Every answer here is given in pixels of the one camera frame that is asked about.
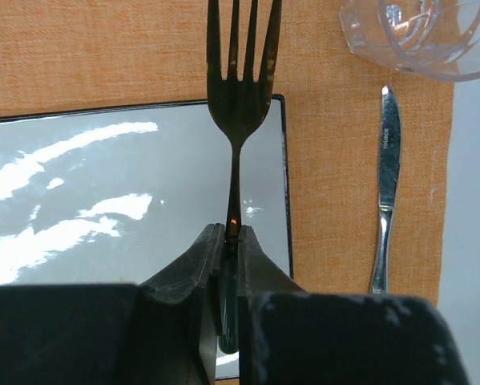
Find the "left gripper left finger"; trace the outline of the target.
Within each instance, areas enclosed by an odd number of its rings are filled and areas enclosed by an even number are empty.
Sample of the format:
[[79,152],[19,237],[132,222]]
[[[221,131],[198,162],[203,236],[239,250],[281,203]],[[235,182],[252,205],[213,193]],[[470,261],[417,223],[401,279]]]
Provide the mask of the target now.
[[0,384],[212,384],[224,227],[146,280],[0,286]]

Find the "silver knife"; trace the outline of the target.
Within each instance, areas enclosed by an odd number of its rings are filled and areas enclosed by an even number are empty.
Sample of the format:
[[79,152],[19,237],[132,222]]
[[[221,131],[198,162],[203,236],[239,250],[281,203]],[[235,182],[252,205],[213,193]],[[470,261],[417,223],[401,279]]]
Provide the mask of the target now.
[[378,160],[378,232],[370,292],[389,292],[389,241],[401,163],[401,117],[390,86],[381,89],[381,130]]

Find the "green handled utensil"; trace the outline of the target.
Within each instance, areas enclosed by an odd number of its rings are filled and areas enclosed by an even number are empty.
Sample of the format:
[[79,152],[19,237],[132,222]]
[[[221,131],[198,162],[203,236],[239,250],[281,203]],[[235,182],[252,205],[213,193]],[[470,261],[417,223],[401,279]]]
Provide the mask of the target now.
[[220,261],[220,308],[222,331],[219,347],[227,355],[239,350],[237,288],[237,251],[242,226],[240,204],[240,152],[250,135],[264,122],[272,100],[282,2],[273,1],[260,64],[259,79],[254,79],[258,2],[251,4],[243,78],[238,78],[238,43],[240,3],[232,5],[232,22],[227,77],[222,77],[220,53],[220,11],[217,1],[208,3],[207,22],[207,100],[217,127],[232,148],[232,166],[225,222],[224,253]]

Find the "orange cloth placemat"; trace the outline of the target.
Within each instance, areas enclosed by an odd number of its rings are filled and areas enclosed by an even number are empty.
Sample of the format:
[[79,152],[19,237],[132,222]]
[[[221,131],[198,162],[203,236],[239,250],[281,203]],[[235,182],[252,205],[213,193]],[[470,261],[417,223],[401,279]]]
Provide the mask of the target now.
[[[392,290],[438,300],[454,88],[351,55],[338,1],[283,4],[275,91],[286,101],[294,273],[362,292],[377,232],[380,93],[402,121]],[[204,1],[0,1],[0,116],[201,99]]]

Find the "white square plate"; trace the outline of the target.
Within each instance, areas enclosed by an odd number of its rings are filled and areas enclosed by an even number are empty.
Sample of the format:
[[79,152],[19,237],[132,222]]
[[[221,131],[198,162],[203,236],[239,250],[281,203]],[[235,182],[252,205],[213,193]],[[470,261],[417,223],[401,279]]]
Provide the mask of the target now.
[[0,123],[0,285],[146,280],[224,221],[230,156],[202,101]]

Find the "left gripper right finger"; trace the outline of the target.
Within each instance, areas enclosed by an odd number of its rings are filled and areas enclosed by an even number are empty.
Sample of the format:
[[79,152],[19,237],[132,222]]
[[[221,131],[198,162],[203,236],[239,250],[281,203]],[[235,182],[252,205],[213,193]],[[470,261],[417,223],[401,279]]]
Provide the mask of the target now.
[[466,384],[446,321],[426,299],[311,294],[264,253],[238,244],[242,384]]

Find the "clear plastic cup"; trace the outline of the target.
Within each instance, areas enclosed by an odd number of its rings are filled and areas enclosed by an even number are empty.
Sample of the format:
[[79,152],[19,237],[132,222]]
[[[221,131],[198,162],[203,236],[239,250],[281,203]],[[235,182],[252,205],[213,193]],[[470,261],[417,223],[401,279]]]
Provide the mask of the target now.
[[345,1],[349,51],[446,82],[480,79],[480,1]]

